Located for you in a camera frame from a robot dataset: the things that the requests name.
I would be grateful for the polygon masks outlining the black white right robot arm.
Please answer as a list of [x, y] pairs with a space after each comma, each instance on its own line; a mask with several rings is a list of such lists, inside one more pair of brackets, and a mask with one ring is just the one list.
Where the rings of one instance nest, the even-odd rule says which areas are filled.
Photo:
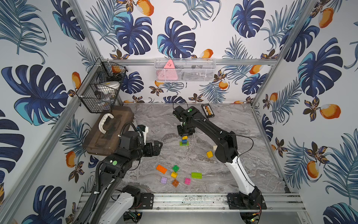
[[262, 192], [250, 180], [240, 161], [242, 154], [238, 152], [238, 135], [216, 126], [194, 106], [187, 109], [177, 106], [173, 109], [173, 115], [181, 122], [177, 126], [179, 136], [193, 135], [195, 130], [199, 129], [217, 146], [215, 157], [227, 166], [239, 188], [238, 193], [228, 195], [229, 207], [247, 210], [267, 209]]

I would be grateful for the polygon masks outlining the yellow lego brick near arm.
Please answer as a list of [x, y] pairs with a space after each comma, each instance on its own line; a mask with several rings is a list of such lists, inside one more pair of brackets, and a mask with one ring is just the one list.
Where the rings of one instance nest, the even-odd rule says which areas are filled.
[[212, 151], [207, 152], [207, 157], [208, 157], [208, 158], [213, 157], [213, 152], [212, 152]]

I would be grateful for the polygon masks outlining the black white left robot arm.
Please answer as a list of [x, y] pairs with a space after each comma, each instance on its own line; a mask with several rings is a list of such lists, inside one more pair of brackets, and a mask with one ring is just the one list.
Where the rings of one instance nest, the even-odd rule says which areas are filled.
[[91, 195], [74, 219], [75, 224], [116, 224], [126, 212], [141, 205], [140, 189], [127, 185], [114, 204], [107, 207], [126, 173], [133, 170], [133, 163], [143, 157], [159, 156], [163, 143], [145, 142], [142, 127], [132, 122], [124, 124], [118, 138], [115, 152], [98, 163]]

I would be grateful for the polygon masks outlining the lime long base lego brick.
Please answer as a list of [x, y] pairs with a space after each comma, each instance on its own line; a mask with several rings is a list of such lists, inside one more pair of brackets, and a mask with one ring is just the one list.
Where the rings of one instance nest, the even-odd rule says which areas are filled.
[[180, 142], [180, 146], [189, 146], [189, 142]]

